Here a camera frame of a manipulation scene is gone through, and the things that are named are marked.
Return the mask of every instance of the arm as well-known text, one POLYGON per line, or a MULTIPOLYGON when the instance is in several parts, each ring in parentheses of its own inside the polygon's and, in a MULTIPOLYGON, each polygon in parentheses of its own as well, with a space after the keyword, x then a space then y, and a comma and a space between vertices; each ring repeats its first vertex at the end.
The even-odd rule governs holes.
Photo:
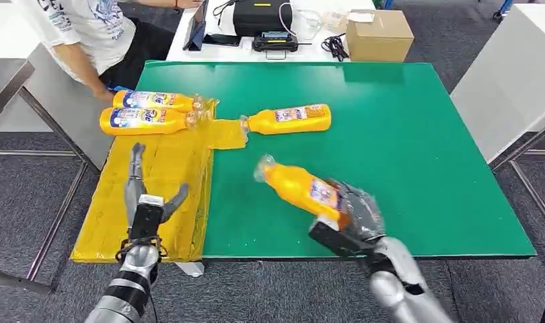
POLYGON ((93 95, 111 101, 112 94, 98 79, 96 69, 80 47, 80 35, 64 10, 61 0, 13 1, 37 31, 41 42, 52 48, 57 60, 64 63, 93 95))
POLYGON ((132 148, 128 182, 124 187, 128 239, 122 242, 122 249, 116 253, 122 267, 87 317, 86 323, 141 321, 148 299, 151 299, 151 287, 157 278, 159 258, 162 256, 161 239, 157 234, 159 225, 172 216, 188 195, 187 184, 182 184, 178 194, 166 204, 164 198, 147 194, 142 177, 144 149, 145 146, 140 143, 132 148))
POLYGON ((384 219, 373 196, 344 182, 338 189, 341 219, 318 217, 309 236, 338 256, 358 256, 369 266, 369 287, 398 323, 452 323, 421 274, 413 255, 398 239, 386 235, 384 219), (338 223, 347 223, 342 227, 338 223))
POLYGON ((133 0, 133 2, 150 7, 195 8, 199 7, 203 0, 133 0))
POLYGON ((57 57, 90 88, 92 94, 106 101, 112 101, 114 96, 98 78, 98 73, 90 63, 88 56, 79 43, 60 44, 52 48, 57 57))

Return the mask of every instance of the hand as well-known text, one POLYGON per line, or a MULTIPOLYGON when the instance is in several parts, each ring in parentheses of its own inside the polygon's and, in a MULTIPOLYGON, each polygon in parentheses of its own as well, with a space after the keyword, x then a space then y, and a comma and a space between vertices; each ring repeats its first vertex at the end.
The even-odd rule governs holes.
POLYGON ((99 98, 102 101, 104 101, 104 103, 107 103, 109 104, 109 106, 112 106, 114 94, 110 92, 108 89, 104 88, 104 89, 101 89, 100 91, 94 91, 93 95, 95 98, 99 98))
POLYGON ((203 0, 176 0, 176 7, 187 9, 197 8, 203 3, 203 0))

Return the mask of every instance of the gray carpet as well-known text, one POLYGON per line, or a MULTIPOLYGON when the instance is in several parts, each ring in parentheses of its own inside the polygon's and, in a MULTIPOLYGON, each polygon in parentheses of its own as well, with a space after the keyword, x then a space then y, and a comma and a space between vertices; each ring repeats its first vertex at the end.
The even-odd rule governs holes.
MULTIPOLYGON (((416 40, 408 61, 432 62, 452 90, 497 27, 499 1, 396 0, 416 40)), ((169 9, 123 5, 127 15, 175 30, 169 9)), ((0 134, 0 149, 66 149, 52 134, 0 134)), ((79 162, 73 158, 0 157, 0 269, 25 275, 79 162)), ((545 199, 545 158, 520 164, 545 199)), ((539 322, 545 304, 545 220, 512 169, 497 180, 539 256, 527 260, 420 261, 427 281, 460 322, 539 322)), ((116 265, 68 260, 96 176, 87 172, 38 281, 57 291, 43 297, 0 286, 0 322, 81 322, 116 265)), ((212 262, 187 277, 161 268, 153 290, 160 322, 390 322, 370 295, 366 268, 354 262, 212 262)), ((151 322, 151 306, 146 322, 151 322)))

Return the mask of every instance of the yellow packaging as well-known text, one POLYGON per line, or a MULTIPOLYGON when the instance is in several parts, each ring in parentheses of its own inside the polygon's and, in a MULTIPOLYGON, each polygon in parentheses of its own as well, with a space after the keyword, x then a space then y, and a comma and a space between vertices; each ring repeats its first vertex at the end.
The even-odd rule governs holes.
POLYGON ((240 149, 246 145, 246 134, 240 120, 209 120, 207 146, 210 149, 240 149))
POLYGON ((194 98, 179 93, 118 91, 112 101, 114 108, 171 108, 179 112, 194 110, 194 98))
MULTIPOLYGON (((208 106, 214 112, 216 100, 208 106)), ((129 151, 145 144, 144 183, 149 194, 170 199, 181 183, 189 183, 189 195, 169 221, 160 225, 161 244, 168 251, 162 262, 201 259, 211 196, 213 150, 207 148, 207 128, 171 135, 124 136, 114 139, 108 160, 92 197, 84 224, 71 253, 75 262, 116 262, 114 255, 128 238, 124 185, 128 180, 129 151)))
POLYGON ((196 114, 168 108, 107 108, 100 115, 100 128, 113 136, 170 134, 192 128, 196 114))
POLYGON ((325 181, 296 166, 284 166, 265 155, 255 169, 257 181, 266 182, 288 203, 316 216, 340 220, 338 191, 325 181))
POLYGON ((301 133, 325 131, 330 128, 332 115, 327 104, 312 104, 294 108, 263 110, 254 116, 242 116, 245 130, 274 135, 277 133, 301 133))

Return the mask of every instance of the robotic arm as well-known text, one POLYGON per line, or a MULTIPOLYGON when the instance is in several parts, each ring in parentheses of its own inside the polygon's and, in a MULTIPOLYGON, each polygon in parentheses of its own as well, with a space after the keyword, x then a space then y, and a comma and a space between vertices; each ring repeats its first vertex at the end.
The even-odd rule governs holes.
POLYGON ((417 263, 398 239, 385 235, 375 199, 348 184, 330 181, 342 197, 343 218, 318 217, 309 235, 339 256, 364 256, 369 285, 379 304, 399 323, 451 323, 425 283, 417 263))
MULTIPOLYGON (((124 190, 128 239, 116 255, 122 266, 86 322, 136 323, 141 320, 161 260, 159 225, 183 203, 188 185, 168 203, 148 195, 142 179, 142 154, 131 153, 124 190)), ((371 268, 369 284, 380 305, 399 323, 452 323, 425 283, 411 253, 398 239, 386 236, 375 199, 343 182, 330 181, 342 198, 340 221, 318 217, 309 235, 338 256, 360 256, 371 268)))
POLYGON ((129 179, 124 188, 128 239, 122 242, 122 248, 116 254, 122 266, 87 317, 87 323, 140 322, 162 257, 157 229, 188 194, 187 184, 182 184, 178 194, 166 204, 164 198, 147 194, 142 179, 144 149, 145 146, 139 143, 132 148, 129 179))

